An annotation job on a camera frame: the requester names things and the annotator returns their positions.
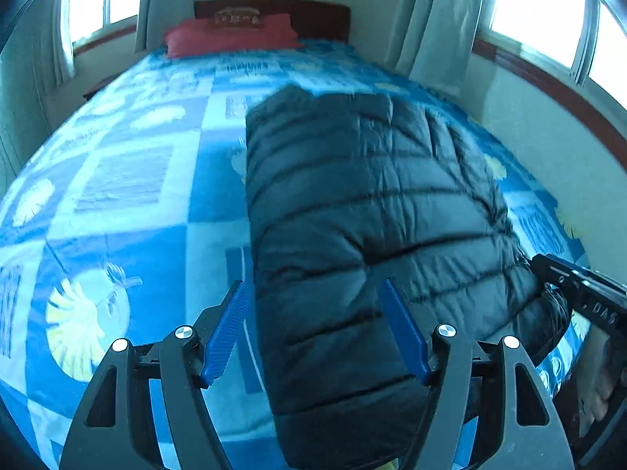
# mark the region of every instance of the window frame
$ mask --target window frame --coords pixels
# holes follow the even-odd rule
[[[111,22],[111,0],[104,0],[102,4],[102,28],[92,34],[81,37],[72,42],[74,54],[80,54],[89,49],[89,45],[94,43],[99,45],[117,37],[133,33],[137,30],[138,15],[132,15],[114,23]]]
[[[477,27],[477,37],[539,67],[575,90],[590,101],[599,112],[619,123],[621,132],[627,139],[627,134],[625,134],[627,133],[627,108],[624,108],[609,92],[589,76],[598,40],[601,5],[606,5],[606,3],[603,0],[585,0],[584,21],[577,52],[573,66],[567,68],[530,46],[492,30],[490,25],[496,2],[497,0],[484,0]],[[625,25],[616,18],[616,13],[609,5],[606,7],[625,31]]]

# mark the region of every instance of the quilted jacket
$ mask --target quilted jacket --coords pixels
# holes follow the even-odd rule
[[[366,470],[406,450],[427,389],[382,315],[387,277],[472,338],[515,335],[535,364],[557,345],[570,312],[461,128],[386,95],[289,86],[246,134],[259,349],[291,467]]]

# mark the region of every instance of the pillow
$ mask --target pillow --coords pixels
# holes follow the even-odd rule
[[[216,28],[214,19],[188,19],[165,33],[168,58],[245,49],[302,47],[289,14],[262,17],[259,29]]]
[[[261,14],[259,10],[250,7],[227,7],[216,12],[214,18],[215,29],[258,30],[260,27]]]

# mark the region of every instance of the headboard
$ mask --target headboard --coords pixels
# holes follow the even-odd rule
[[[348,42],[350,9],[344,5],[313,0],[200,0],[194,2],[196,18],[213,18],[225,7],[253,7],[262,14],[288,13],[300,39]]]

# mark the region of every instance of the blue patterned bedsheet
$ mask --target blue patterned bedsheet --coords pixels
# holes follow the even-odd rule
[[[0,394],[50,468],[114,339],[160,340],[218,304],[235,279],[252,278],[245,114],[288,83],[433,106],[476,138],[526,252],[587,264],[556,201],[503,145],[346,45],[178,61],[155,52],[79,109],[0,205]],[[551,393],[588,327],[575,317],[538,367]],[[235,470],[285,468],[260,366],[252,310],[224,376],[205,395]],[[159,382],[151,389],[162,401]],[[162,403],[154,413],[165,463],[178,468]]]

